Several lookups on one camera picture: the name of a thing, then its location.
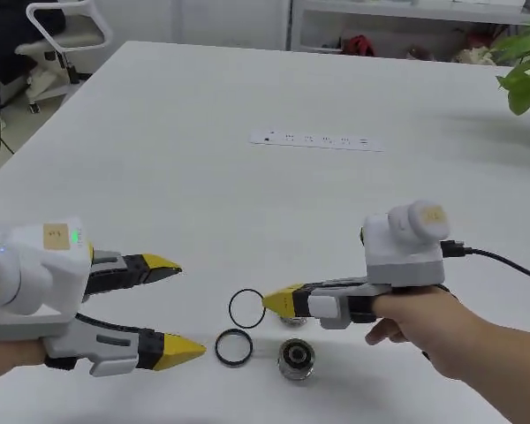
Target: chair armrest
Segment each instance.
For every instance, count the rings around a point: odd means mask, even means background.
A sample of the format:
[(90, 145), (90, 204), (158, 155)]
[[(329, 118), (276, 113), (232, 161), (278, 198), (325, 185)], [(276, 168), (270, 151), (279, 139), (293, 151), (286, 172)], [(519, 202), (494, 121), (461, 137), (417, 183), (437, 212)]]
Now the chair armrest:
[[(98, 29), (102, 32), (104, 36), (104, 42), (94, 46), (83, 46), (83, 47), (63, 47), (59, 45), (53, 36), (47, 32), (43, 25), (35, 18), (36, 11), (52, 11), (52, 10), (61, 10), (61, 11), (71, 11), (80, 9), (82, 10), (83, 15), (90, 17)], [(72, 51), (82, 51), (82, 50), (91, 50), (91, 49), (102, 49), (108, 46), (113, 38), (114, 33), (112, 33), (111, 28), (108, 23), (102, 16), (102, 14), (96, 8), (96, 4), (93, 0), (82, 0), (77, 2), (63, 2), (63, 3), (31, 3), (26, 8), (26, 15), (29, 21), (34, 24), (37, 30), (42, 33), (43, 38), (59, 53), (69, 53)]]

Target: electrical outlet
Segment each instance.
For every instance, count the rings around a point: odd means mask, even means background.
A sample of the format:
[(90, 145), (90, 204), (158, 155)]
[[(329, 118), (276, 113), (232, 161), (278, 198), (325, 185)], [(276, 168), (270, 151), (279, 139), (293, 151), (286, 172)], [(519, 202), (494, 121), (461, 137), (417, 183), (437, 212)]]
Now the electrical outlet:
[(380, 142), (356, 136), (334, 136), (325, 134), (304, 134), (295, 132), (252, 132), (250, 142), (274, 146), (293, 146), (297, 148), (334, 148), (340, 150), (361, 150), (364, 152), (382, 152)]

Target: potted plant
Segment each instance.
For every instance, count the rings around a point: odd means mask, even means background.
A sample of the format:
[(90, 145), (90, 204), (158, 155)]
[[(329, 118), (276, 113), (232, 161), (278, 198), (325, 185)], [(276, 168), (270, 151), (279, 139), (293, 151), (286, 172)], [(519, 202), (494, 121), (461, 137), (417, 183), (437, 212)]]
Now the potted plant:
[(500, 60), (517, 61), (504, 77), (496, 77), (501, 87), (508, 91), (509, 108), (515, 115), (530, 109), (530, 25), (522, 34), (501, 40), (495, 50), (502, 53)]

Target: yellow fingertip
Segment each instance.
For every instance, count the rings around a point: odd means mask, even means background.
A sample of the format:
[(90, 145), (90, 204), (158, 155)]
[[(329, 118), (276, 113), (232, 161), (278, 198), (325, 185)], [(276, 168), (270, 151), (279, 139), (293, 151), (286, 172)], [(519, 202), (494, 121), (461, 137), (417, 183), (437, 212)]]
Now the yellow fingertip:
[(157, 268), (181, 269), (181, 266), (178, 265), (177, 263), (167, 261), (165, 258), (162, 258), (161, 256), (157, 256), (156, 254), (143, 254), (142, 256), (150, 269), (157, 269)]
[(292, 293), (302, 287), (303, 284), (295, 284), (286, 287), (282, 290), (275, 291), (263, 298), (262, 304), (267, 309), (282, 316), (283, 318), (294, 318), (294, 303), (292, 301)]
[(178, 364), (194, 360), (206, 352), (206, 347), (187, 338), (165, 334), (163, 356), (153, 367), (154, 371), (161, 371), (175, 367)]

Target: floor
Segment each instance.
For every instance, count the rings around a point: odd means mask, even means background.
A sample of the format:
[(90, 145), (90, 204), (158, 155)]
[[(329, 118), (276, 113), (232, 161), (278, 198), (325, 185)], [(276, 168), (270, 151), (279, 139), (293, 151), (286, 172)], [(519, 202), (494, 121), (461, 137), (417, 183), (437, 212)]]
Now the floor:
[[(27, 108), (27, 99), (20, 97), (3, 110), (6, 127), (2, 132), (2, 138), (14, 152), (18, 151), (59, 109), (60, 105), (61, 98), (40, 102), (41, 113), (33, 115)], [(10, 157), (10, 152), (3, 146), (0, 152), (0, 166)]]

